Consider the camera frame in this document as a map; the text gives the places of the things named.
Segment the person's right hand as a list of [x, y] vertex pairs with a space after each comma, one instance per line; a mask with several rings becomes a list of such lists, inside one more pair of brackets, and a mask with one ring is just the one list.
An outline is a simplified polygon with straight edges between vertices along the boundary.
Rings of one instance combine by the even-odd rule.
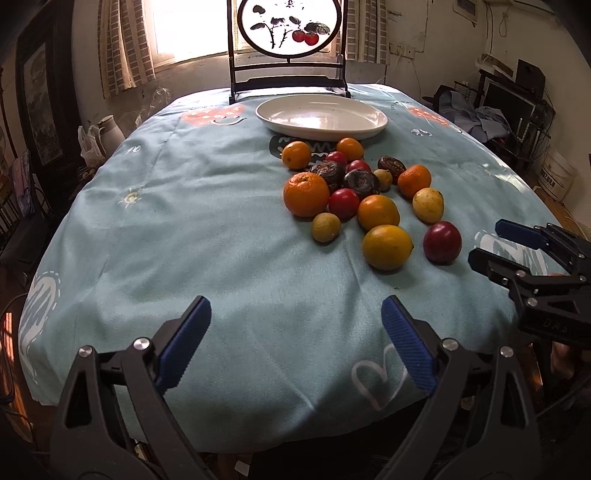
[[538, 377], [542, 387], [570, 381], [575, 374], [570, 348], [559, 342], [535, 342]]

